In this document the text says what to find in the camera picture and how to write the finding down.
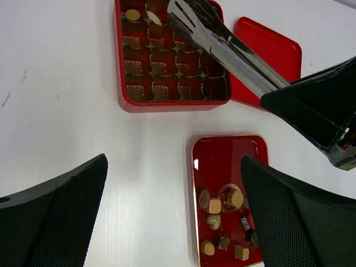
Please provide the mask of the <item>tan round chocolate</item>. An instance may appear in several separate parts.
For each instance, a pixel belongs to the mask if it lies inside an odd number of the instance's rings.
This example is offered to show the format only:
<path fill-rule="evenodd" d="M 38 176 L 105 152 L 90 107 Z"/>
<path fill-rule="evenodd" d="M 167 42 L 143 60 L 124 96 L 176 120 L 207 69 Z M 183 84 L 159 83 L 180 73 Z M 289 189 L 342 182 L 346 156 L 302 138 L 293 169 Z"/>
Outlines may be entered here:
<path fill-rule="evenodd" d="M 125 17 L 129 20 L 129 21 L 139 21 L 141 18 L 141 13 L 138 10 L 135 9 L 128 9 L 125 12 Z"/>

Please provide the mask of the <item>metal serving tongs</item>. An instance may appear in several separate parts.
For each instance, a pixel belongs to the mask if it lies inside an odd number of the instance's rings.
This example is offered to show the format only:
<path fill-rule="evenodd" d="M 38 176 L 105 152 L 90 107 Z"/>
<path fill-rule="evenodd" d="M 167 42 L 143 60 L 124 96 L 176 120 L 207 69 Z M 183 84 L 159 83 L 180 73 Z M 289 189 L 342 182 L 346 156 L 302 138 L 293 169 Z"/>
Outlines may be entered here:
<path fill-rule="evenodd" d="M 170 1 L 167 19 L 181 38 L 216 59 L 259 98 L 290 85 L 227 28 L 208 1 Z"/>

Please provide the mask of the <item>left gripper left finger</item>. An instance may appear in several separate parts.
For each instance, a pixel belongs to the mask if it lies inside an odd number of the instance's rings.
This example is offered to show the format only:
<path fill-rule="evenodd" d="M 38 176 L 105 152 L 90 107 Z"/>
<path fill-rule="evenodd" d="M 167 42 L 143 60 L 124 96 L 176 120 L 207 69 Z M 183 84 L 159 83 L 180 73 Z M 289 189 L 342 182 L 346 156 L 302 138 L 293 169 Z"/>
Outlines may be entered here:
<path fill-rule="evenodd" d="M 100 154 L 1 198 L 1 266 L 83 266 L 107 177 Z"/>

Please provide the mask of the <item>white heart chocolate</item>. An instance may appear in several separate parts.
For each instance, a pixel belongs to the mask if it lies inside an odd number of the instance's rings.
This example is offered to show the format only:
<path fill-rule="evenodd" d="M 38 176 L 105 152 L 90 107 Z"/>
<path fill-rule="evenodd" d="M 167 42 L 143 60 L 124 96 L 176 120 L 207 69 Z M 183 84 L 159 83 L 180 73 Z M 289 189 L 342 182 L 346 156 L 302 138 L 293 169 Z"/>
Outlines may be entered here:
<path fill-rule="evenodd" d="M 162 25 L 161 20 L 159 19 L 159 17 L 156 14 L 154 14 L 152 11 L 148 10 L 147 11 L 147 16 L 156 25 L 159 25 L 159 26 Z"/>

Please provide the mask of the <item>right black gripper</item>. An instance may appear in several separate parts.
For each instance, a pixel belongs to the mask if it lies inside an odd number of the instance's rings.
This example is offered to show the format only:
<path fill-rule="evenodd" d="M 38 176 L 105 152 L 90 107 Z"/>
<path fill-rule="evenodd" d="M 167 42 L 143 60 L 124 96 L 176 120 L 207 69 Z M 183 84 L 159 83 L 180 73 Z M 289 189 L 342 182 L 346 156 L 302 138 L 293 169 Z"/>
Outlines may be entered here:
<path fill-rule="evenodd" d="M 333 166 L 355 168 L 355 58 L 265 94 L 260 106 L 296 129 Z"/>

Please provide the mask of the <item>red compartment chocolate box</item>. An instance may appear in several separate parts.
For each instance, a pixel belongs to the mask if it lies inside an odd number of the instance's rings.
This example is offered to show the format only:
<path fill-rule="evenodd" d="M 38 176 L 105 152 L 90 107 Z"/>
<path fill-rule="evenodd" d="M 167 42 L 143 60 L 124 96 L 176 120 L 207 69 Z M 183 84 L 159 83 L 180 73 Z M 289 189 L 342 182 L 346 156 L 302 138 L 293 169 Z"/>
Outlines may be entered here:
<path fill-rule="evenodd" d="M 139 21 L 125 17 L 128 9 Z M 156 25 L 147 16 L 161 20 Z M 206 52 L 186 43 L 168 24 L 167 1 L 115 1 L 113 34 L 117 94 L 129 113 L 203 111 L 227 103 L 227 71 Z"/>

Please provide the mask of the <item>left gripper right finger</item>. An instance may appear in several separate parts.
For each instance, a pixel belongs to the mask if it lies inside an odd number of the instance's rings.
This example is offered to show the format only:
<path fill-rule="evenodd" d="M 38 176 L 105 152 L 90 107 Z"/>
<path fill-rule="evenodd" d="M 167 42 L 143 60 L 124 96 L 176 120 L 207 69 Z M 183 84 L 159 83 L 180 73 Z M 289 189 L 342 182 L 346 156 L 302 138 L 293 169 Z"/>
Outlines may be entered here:
<path fill-rule="evenodd" d="M 241 177 L 265 266 L 355 266 L 355 200 L 244 155 Z"/>

